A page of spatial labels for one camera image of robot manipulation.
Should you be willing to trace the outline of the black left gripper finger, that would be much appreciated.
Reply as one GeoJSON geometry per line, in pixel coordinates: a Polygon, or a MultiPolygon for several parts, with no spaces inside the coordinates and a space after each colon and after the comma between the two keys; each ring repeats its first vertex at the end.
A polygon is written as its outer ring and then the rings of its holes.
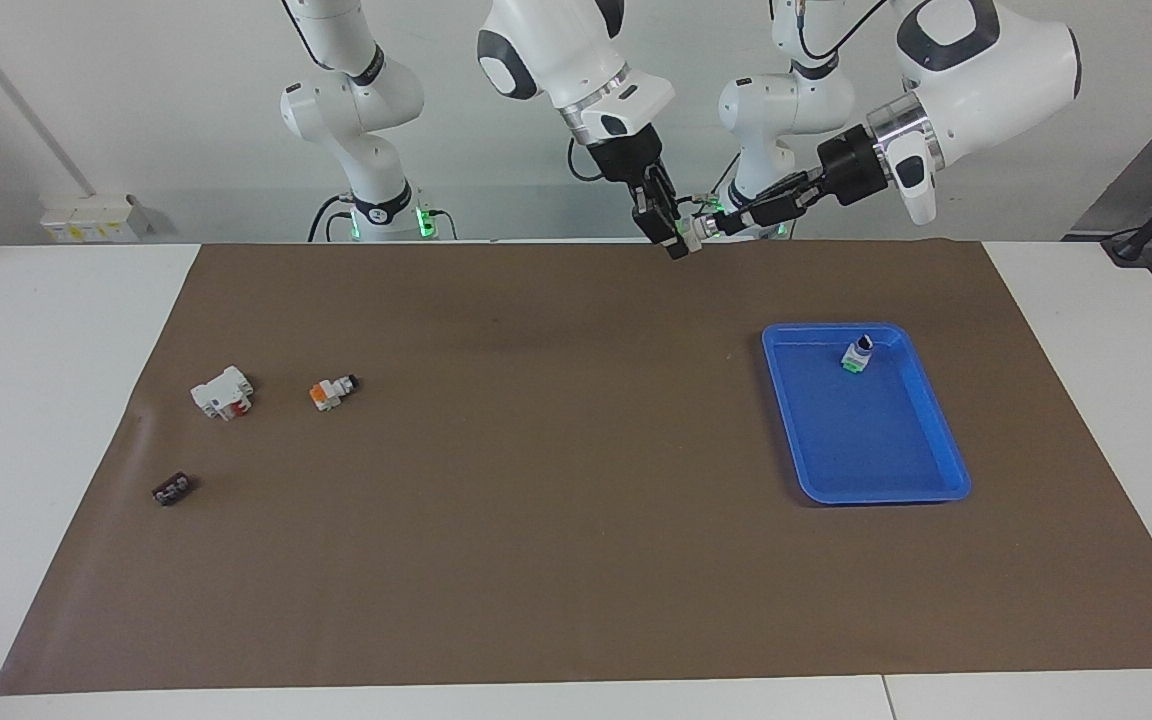
{"type": "Polygon", "coordinates": [[[794,173],[755,196],[751,213],[805,213],[823,197],[823,170],[794,173]]]}
{"type": "Polygon", "coordinates": [[[806,214],[810,206],[820,200],[819,190],[788,191],[768,199],[753,200],[744,209],[726,211],[721,214],[723,236],[736,236],[751,228],[770,228],[772,225],[791,222],[806,214]]]}

